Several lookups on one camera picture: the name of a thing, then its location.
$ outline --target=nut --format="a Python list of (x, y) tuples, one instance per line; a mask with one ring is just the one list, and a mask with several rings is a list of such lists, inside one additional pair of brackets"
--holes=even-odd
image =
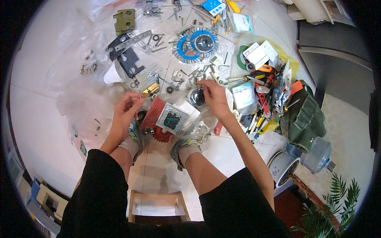
[(167, 87), (166, 91), (167, 91), (167, 93), (171, 94), (171, 93), (173, 93), (173, 88), (172, 87)]

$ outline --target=wooden stool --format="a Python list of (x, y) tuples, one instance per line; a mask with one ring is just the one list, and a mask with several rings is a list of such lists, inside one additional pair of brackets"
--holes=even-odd
[[(175, 216), (141, 216), (136, 215), (136, 201), (139, 199), (141, 195), (142, 199), (149, 199), (152, 200), (157, 198), (163, 198), (163, 200), (170, 201), (174, 206)], [(171, 194), (162, 194), (162, 195), (150, 195), (150, 194), (143, 194), (139, 193), (135, 190), (131, 190), (131, 196), (130, 196), (130, 207), (129, 207), (129, 213), (128, 213), (128, 222), (133, 223), (150, 223), (154, 225), (162, 225), (162, 224), (173, 224), (176, 222), (185, 222), (190, 221), (188, 210), (184, 202), (184, 197), (182, 196), (182, 192), (176, 192)]]

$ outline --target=green plant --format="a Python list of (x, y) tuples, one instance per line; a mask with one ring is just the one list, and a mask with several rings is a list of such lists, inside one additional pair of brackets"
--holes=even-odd
[[(344, 182), (341, 175), (333, 173), (330, 194), (323, 195), (326, 205), (323, 208), (317, 208), (312, 205), (310, 208), (304, 204), (305, 212), (302, 215), (300, 225), (292, 226), (293, 231), (305, 233), (304, 238), (337, 238), (339, 234), (351, 223), (355, 214), (355, 205), (360, 194), (360, 188), (356, 180), (352, 179), (352, 184), (347, 188), (347, 182)], [(337, 230), (333, 228), (332, 216), (341, 217), (341, 224)]]

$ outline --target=diamond cutting disc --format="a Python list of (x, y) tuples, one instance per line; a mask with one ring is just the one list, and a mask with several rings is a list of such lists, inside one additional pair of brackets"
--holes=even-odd
[(180, 35), (179, 41), (173, 44), (173, 54), (184, 63), (190, 64), (200, 61), (200, 54), (189, 50), (186, 43), (186, 35)]
[(208, 28), (194, 28), (187, 34), (186, 43), (188, 49), (194, 54), (209, 57), (218, 49), (218, 37)]

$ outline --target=black shorts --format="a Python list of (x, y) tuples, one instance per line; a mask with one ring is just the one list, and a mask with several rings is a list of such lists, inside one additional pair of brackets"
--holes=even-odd
[(247, 168), (199, 197), (204, 222), (159, 227), (129, 223), (127, 191), (119, 164), (100, 150), (90, 150), (57, 237), (292, 237)]

